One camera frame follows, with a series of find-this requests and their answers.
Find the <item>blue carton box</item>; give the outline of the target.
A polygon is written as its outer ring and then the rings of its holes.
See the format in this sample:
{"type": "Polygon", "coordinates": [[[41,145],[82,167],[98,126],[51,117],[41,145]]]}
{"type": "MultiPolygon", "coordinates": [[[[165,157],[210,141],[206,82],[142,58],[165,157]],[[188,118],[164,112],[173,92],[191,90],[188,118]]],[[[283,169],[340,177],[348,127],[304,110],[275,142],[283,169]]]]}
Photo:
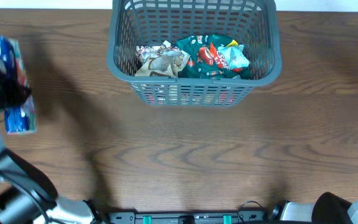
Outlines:
{"type": "Polygon", "coordinates": [[[16,81],[25,91],[25,101],[4,110],[4,124],[9,134],[29,134],[36,131],[34,99],[30,92],[19,42],[0,35],[0,62],[6,78],[16,81]]]}

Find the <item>beige cookie pouch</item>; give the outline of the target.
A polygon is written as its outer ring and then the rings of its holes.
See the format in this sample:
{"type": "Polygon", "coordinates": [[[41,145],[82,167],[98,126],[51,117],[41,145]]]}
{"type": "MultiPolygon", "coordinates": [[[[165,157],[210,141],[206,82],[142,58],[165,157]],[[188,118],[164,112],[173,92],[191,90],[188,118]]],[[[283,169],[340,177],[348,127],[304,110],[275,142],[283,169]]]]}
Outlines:
{"type": "Polygon", "coordinates": [[[144,64],[149,59],[157,58],[161,56],[163,52],[162,46],[141,46],[137,45],[135,47],[135,55],[139,62],[144,64]]]}

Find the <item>orange spaghetti packet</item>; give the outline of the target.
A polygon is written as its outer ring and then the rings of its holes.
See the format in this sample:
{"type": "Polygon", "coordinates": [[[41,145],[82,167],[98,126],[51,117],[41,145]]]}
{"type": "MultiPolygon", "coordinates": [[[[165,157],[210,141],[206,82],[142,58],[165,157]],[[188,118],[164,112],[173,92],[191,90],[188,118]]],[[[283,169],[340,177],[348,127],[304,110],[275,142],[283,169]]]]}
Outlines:
{"type": "Polygon", "coordinates": [[[150,105],[234,106],[252,90],[243,86],[132,85],[141,101],[150,105]]]}

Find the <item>beige Pantree pouch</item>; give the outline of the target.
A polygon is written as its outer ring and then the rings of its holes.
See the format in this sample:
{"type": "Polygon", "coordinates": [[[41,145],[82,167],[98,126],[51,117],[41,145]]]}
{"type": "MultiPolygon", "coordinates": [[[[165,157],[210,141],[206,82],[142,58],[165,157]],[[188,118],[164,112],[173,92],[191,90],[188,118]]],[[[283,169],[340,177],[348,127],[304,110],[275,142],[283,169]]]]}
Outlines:
{"type": "Polygon", "coordinates": [[[187,65],[190,55],[168,41],[161,45],[161,56],[149,59],[136,71],[135,77],[177,77],[187,65]]]}

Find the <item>green Nescafe coffee bag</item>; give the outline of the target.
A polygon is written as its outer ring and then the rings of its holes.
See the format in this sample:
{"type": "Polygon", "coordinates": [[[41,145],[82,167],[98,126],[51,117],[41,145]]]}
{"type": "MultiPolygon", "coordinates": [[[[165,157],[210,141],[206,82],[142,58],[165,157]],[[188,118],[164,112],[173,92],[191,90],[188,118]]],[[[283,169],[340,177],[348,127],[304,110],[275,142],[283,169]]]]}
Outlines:
{"type": "Polygon", "coordinates": [[[175,46],[190,55],[186,67],[178,73],[180,78],[202,79],[249,79],[249,66],[239,72],[229,69],[224,56],[218,52],[218,47],[240,45],[236,40],[226,35],[191,35],[175,42],[175,46]]]}

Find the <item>small light teal sachet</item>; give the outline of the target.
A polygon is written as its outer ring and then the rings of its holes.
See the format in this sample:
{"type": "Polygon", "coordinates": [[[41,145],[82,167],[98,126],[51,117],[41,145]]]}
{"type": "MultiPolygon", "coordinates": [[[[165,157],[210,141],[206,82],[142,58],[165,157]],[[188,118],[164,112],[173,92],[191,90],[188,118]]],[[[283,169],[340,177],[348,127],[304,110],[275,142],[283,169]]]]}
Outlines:
{"type": "Polygon", "coordinates": [[[230,47],[218,47],[218,52],[222,54],[229,65],[229,69],[239,72],[249,66],[250,62],[243,54],[244,45],[233,45],[230,47]]]}

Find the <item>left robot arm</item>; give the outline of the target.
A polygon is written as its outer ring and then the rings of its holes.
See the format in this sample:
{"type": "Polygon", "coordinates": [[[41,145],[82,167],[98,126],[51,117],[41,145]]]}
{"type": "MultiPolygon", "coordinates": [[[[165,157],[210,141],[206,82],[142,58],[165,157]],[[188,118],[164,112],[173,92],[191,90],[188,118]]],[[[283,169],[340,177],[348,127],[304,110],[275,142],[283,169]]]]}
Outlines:
{"type": "MultiPolygon", "coordinates": [[[[6,75],[0,61],[0,109],[29,91],[6,75]]],[[[106,223],[90,201],[60,197],[50,179],[8,149],[0,133],[0,223],[106,223]]]]}

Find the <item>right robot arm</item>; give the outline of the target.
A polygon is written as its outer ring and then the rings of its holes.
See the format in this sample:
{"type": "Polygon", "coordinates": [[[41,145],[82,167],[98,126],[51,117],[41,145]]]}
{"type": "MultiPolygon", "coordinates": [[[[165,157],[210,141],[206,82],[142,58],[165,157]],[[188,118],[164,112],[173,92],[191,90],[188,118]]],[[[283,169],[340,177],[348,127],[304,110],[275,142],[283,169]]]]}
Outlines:
{"type": "Polygon", "coordinates": [[[358,200],[351,203],[331,192],[322,194],[315,203],[285,200],[274,207],[269,219],[281,223],[358,224],[358,200]]]}

